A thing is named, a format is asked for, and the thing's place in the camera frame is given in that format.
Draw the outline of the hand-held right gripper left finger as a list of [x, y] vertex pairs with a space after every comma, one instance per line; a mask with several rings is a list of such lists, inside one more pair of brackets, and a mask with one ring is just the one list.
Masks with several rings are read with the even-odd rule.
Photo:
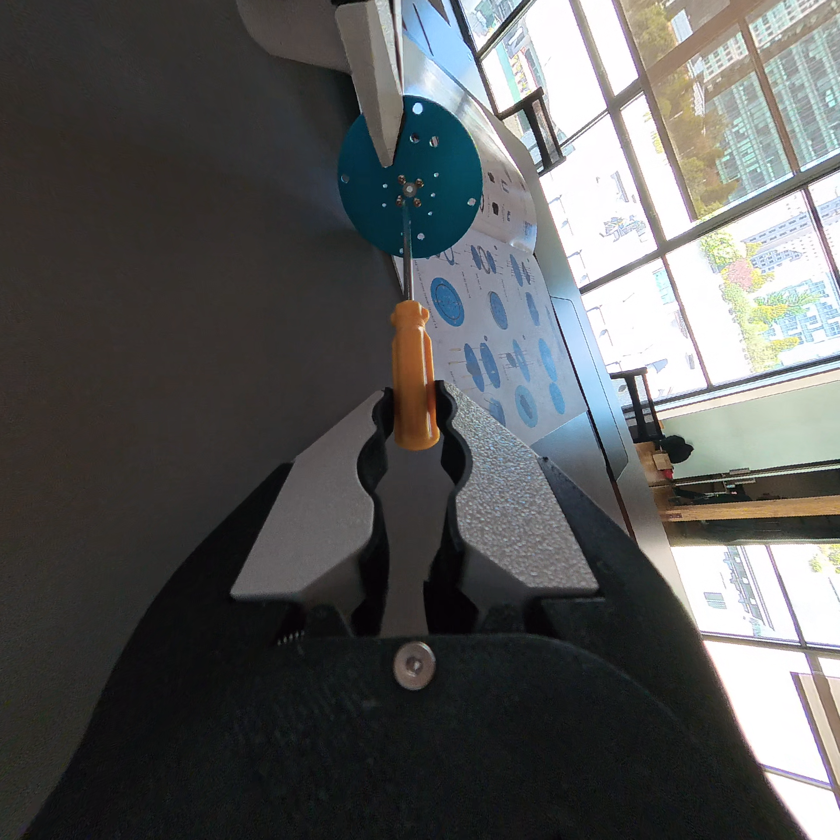
[[376, 489], [393, 425], [392, 390], [374, 392], [295, 458], [234, 599], [331, 605], [355, 634], [380, 633], [389, 545]]

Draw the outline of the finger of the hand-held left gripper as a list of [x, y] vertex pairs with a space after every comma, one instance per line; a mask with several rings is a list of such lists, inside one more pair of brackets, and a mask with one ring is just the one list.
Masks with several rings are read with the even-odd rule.
[[335, 2], [335, 18], [374, 150], [393, 164], [403, 126], [403, 4]]

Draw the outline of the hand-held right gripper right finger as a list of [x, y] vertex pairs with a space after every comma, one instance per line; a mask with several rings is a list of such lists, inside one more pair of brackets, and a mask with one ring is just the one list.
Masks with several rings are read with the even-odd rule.
[[454, 487], [427, 577], [428, 631], [468, 634], [498, 608], [518, 623], [542, 599], [597, 595], [541, 459], [457, 387], [435, 389]]

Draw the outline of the blue round metal plate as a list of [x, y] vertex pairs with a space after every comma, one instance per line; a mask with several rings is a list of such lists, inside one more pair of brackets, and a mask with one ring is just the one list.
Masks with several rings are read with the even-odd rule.
[[389, 255], [402, 256], [408, 218], [413, 257], [422, 259], [449, 249], [469, 230], [482, 197], [482, 167], [455, 115], [424, 98], [403, 101], [402, 132], [388, 167], [364, 116], [353, 122], [339, 156], [339, 192], [353, 226]]

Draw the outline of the yellow-handled screwdriver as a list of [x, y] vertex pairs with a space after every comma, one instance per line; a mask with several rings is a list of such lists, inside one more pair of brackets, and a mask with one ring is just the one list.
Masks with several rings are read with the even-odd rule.
[[414, 299], [413, 239], [409, 210], [419, 206], [417, 197], [422, 181], [398, 177], [401, 193], [396, 203], [402, 209], [403, 291], [405, 299], [392, 314], [392, 379], [394, 396], [394, 438], [397, 445], [419, 452], [439, 440], [436, 420], [436, 393], [431, 339], [426, 332], [429, 318]]

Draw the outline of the open assembly manual booklet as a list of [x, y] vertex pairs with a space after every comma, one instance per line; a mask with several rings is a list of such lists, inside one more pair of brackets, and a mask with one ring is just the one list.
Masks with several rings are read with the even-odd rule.
[[569, 345], [536, 255], [536, 171], [482, 104], [438, 58], [405, 36], [406, 93], [435, 102], [465, 128], [481, 163], [482, 195], [468, 230], [421, 257], [445, 198], [444, 174], [423, 175], [425, 197], [413, 222], [416, 291], [429, 310], [434, 372], [498, 425], [562, 464], [595, 443]]

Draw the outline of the black chair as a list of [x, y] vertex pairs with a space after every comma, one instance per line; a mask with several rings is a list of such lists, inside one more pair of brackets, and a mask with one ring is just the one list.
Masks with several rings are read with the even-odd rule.
[[633, 442], [656, 444], [674, 465], [687, 460], [694, 448], [681, 436], [665, 434], [648, 385], [647, 368], [613, 372], [610, 376]]
[[542, 87], [537, 87], [497, 116], [525, 145], [539, 175], [564, 163], [562, 145], [566, 135], [557, 131]]

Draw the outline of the large glass window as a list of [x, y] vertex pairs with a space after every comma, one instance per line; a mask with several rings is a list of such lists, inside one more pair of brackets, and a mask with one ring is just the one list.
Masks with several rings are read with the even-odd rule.
[[809, 838], [838, 838], [838, 2], [455, 2], [495, 114], [542, 87], [541, 175], [690, 611]]

